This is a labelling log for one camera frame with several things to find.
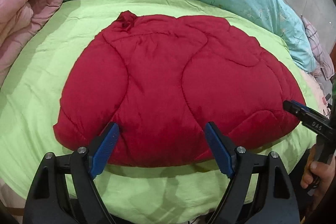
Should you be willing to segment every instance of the mattress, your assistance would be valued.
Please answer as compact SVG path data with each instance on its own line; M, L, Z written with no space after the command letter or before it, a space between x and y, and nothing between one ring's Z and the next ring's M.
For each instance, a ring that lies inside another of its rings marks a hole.
M256 37L293 74L306 105L317 110L316 100L278 36L225 10L195 0L72 0L64 3L24 47L0 91L0 177L26 198L35 171L49 151L71 153L55 139L59 99L76 59L95 34L129 10L139 16L163 14L213 15ZM315 134L299 124L280 140L254 150L280 154L288 172ZM246 202L253 199L256 176ZM67 178L74 195L71 178ZM139 168L108 165L95 179L110 213L134 223L181 223L216 208L228 185L214 160L184 166Z

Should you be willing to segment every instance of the human hand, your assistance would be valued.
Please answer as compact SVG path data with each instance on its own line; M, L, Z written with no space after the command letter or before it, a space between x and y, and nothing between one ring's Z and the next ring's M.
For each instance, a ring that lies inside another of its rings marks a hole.
M313 182L312 173L320 177L319 186L314 192L314 201L312 205L313 209L315 209L320 203L335 176L335 157L333 157L330 165L327 165L322 162L314 161L315 151L316 149L314 145L310 150L307 164L304 168L304 173L301 179L301 187L306 189L308 185Z

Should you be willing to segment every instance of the pink blanket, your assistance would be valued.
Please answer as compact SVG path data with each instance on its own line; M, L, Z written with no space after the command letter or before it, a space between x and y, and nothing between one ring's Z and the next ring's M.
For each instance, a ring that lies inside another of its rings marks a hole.
M62 2L63 0L0 1L0 87L20 51Z

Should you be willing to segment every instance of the folded red blanket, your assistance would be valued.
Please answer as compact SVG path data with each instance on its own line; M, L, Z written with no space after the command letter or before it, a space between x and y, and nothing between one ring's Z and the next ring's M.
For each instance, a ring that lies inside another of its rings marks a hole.
M212 158L209 121L247 149L290 133L299 121L284 100L305 103L293 75L224 18L127 11L76 61L54 131L75 150L114 121L121 135L109 163L186 165Z

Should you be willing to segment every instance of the red object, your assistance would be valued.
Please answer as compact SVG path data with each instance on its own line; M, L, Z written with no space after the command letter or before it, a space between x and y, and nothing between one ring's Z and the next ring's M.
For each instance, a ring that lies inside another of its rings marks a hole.
M212 159L209 121L247 149L290 133L299 121L284 100L305 103L293 75L224 18L127 11L76 61L54 131L76 150L114 121L121 134L109 163L186 165Z

